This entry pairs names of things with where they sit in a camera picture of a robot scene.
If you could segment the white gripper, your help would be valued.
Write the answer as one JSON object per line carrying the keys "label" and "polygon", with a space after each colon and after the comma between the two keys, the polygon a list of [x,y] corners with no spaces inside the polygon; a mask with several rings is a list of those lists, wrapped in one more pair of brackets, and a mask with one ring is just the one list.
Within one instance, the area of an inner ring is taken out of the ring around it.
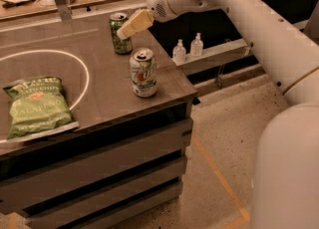
{"label": "white gripper", "polygon": [[147,0],[146,4],[148,9],[138,9],[117,31],[120,39],[125,40],[146,30],[155,19],[167,22],[199,8],[199,0]]}

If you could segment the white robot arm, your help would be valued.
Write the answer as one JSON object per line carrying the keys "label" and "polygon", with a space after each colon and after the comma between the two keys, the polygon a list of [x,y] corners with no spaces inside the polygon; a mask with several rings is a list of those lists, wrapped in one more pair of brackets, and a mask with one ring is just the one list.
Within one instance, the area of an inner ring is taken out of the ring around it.
{"label": "white robot arm", "polygon": [[118,34],[222,9],[290,107],[258,142],[250,229],[319,229],[319,46],[261,0],[147,0]]}

